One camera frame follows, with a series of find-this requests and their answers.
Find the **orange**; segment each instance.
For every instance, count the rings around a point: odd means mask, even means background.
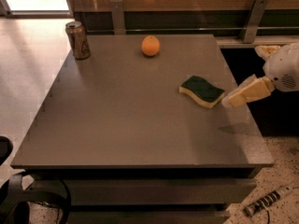
[[[160,42],[156,36],[148,35],[143,39],[141,48],[147,56],[154,56],[159,52]]]

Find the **green sponge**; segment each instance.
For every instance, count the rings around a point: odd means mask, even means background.
[[[189,95],[193,100],[206,108],[214,107],[224,97],[224,90],[213,86],[201,77],[192,76],[180,87],[180,93]]]

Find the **can lid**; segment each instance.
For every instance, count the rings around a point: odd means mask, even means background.
[[[79,28],[82,25],[80,21],[71,21],[66,24],[66,28]]]

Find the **metal bracket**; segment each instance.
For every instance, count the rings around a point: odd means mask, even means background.
[[[115,35],[125,35],[125,23],[122,0],[110,0]]]
[[[259,24],[267,6],[268,0],[255,0],[249,19],[245,28],[240,34],[244,43],[253,43],[258,31]]]
[[[7,16],[11,13],[11,10],[10,10],[7,0],[0,0],[0,9],[4,10],[5,16]]]

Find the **can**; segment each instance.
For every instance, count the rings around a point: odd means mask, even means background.
[[[86,59],[91,55],[85,29],[80,21],[71,21],[66,24],[65,31],[76,59]]]

